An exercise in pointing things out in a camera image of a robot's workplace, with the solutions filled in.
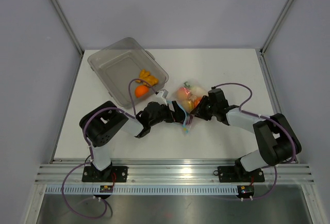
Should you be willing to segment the clear zip top bag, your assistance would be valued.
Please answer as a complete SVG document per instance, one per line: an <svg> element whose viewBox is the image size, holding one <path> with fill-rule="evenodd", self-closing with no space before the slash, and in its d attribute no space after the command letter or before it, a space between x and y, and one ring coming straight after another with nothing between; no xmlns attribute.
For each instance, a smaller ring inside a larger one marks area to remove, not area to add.
<svg viewBox="0 0 330 224"><path fill-rule="evenodd" d="M182 124L184 134L188 134L193 120L192 111L200 103L202 97L207 95L206 88L195 79L189 79L180 84L170 95L167 103L174 110L173 102L176 102L179 114L183 114Z"/></svg>

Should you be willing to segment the yellow-orange fake pretzel cluster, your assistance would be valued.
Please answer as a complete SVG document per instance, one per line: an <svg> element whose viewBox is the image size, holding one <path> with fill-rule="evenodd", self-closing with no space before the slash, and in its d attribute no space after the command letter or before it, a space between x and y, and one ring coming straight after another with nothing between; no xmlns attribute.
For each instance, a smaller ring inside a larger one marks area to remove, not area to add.
<svg viewBox="0 0 330 224"><path fill-rule="evenodd" d="M145 86L154 86L159 82L158 78L151 75L150 71L146 71L145 69L140 71L139 78L143 80L142 83Z"/></svg>

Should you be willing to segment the yellow fake pear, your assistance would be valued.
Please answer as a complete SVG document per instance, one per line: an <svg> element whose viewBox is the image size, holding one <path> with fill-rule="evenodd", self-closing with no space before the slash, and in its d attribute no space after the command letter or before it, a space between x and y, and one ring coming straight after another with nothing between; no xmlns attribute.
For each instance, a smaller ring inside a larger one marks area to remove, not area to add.
<svg viewBox="0 0 330 224"><path fill-rule="evenodd" d="M194 109L193 101L191 101L191 100L183 100L181 102L181 106L188 113L190 113Z"/></svg>

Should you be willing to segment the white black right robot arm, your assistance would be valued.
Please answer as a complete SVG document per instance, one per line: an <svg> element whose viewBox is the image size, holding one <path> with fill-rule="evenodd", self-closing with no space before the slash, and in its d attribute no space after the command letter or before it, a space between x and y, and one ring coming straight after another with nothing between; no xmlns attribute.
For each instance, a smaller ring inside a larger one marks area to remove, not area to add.
<svg viewBox="0 0 330 224"><path fill-rule="evenodd" d="M267 166L276 166L288 159L294 159L302 146L288 120L283 114L263 116L229 105L221 89L212 89L202 97L193 116L239 127L255 135L258 149L235 161L234 175L240 181L247 180L253 171Z"/></svg>

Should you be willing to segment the clear grey plastic container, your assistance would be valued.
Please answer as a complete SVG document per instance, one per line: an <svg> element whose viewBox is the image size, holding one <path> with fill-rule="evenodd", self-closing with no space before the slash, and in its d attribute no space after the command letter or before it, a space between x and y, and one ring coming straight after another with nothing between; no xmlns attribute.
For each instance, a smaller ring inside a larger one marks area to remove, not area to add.
<svg viewBox="0 0 330 224"><path fill-rule="evenodd" d="M168 81L168 73L155 61L134 38L124 38L94 54L87 59L91 69L103 83L108 93L121 107L131 107L129 93L137 104L144 98L134 95L137 82L130 81L138 78L140 71L145 69L159 79L155 90L160 90Z"/></svg>

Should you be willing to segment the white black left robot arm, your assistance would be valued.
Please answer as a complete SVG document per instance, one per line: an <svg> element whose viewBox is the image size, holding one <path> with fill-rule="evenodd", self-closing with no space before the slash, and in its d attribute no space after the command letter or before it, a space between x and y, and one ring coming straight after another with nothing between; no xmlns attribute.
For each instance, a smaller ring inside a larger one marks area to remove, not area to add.
<svg viewBox="0 0 330 224"><path fill-rule="evenodd" d="M109 144L119 131L142 138L150 133L153 126L162 122L178 123L186 130L191 123L189 114L175 101L172 104L173 109L168 104L152 101L144 110L132 116L107 101L86 114L80 120L79 126L89 146L93 175L101 182L111 177Z"/></svg>

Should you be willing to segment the orange fake orange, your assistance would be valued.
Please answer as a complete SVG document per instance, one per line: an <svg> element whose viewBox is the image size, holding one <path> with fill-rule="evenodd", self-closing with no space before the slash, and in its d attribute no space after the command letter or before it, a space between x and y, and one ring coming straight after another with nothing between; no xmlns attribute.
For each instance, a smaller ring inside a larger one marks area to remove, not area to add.
<svg viewBox="0 0 330 224"><path fill-rule="evenodd" d="M135 88L135 96L137 98L143 97L149 92L150 88L145 85L139 85Z"/></svg>

